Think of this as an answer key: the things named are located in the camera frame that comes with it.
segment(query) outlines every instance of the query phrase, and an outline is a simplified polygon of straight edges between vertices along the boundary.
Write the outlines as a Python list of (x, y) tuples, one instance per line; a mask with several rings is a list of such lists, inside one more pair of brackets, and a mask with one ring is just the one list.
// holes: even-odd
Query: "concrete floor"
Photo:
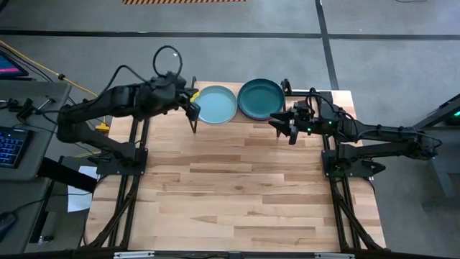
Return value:
[[(460, 1), (402, 4), (393, 0), (323, 0), (323, 6), (330, 33), (460, 33)], [(314, 0), (151, 6), (123, 6), (121, 1), (112, 0), (15, 0), (0, 14), (0, 28), (320, 31)], [(279, 82), (289, 78), (295, 88), (331, 88), (321, 40), (20, 36), (0, 39), (96, 93), (121, 64), (130, 65), (145, 77), (152, 76), (153, 53), (166, 44), (176, 46), (182, 53), (183, 76), (188, 80), (192, 76), (235, 82), (253, 78)], [(413, 125), (459, 93), (460, 41), (332, 40), (331, 49), (339, 88), (351, 90), (357, 116), (363, 122)], [(159, 64), (175, 70), (176, 60), (170, 57), (163, 55)], [(123, 72), (116, 83), (135, 81)], [(75, 100), (88, 97), (80, 91), (72, 91), (71, 96)], [(84, 152), (53, 141), (48, 156)], [(376, 176), (376, 197), (388, 248), (460, 257), (460, 213), (440, 209), (426, 212), (421, 207), (422, 201), (439, 195), (436, 177), (428, 164), (406, 158), (380, 162), (387, 170)], [(69, 247), (69, 242), (60, 248)]]

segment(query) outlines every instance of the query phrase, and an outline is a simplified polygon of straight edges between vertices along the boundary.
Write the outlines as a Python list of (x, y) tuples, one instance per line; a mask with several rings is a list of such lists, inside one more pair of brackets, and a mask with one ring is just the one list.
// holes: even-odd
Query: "backlit keyboard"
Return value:
[(31, 136), (31, 130), (0, 127), (0, 167), (17, 168)]

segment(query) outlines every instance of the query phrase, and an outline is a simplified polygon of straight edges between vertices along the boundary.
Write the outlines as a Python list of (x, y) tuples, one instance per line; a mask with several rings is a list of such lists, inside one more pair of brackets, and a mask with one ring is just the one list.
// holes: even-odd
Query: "white paper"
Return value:
[[(94, 166), (81, 166), (78, 169), (78, 172), (86, 174), (92, 178), (97, 179), (98, 175), (96, 174), (97, 167)], [(68, 187), (68, 206), (67, 212), (79, 212), (84, 209), (89, 209), (91, 207), (91, 201), (93, 200), (93, 195), (87, 191), (75, 188), (72, 186)]]

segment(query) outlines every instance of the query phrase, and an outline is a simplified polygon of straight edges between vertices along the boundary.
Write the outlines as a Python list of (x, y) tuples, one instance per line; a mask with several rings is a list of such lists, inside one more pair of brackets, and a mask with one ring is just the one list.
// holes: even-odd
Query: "plate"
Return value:
[(251, 80), (238, 93), (238, 107), (250, 119), (270, 119), (270, 114), (279, 112), (284, 103), (281, 87), (267, 79)]
[(198, 118), (209, 124), (229, 122), (236, 114), (235, 94), (223, 86), (208, 86), (200, 91), (195, 103), (200, 105)]

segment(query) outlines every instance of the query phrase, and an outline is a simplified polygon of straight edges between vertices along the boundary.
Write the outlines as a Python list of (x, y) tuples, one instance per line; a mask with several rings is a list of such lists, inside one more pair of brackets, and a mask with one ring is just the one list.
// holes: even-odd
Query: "computer monitor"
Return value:
[(12, 60), (6, 53), (0, 51), (0, 79), (28, 76), (29, 73)]

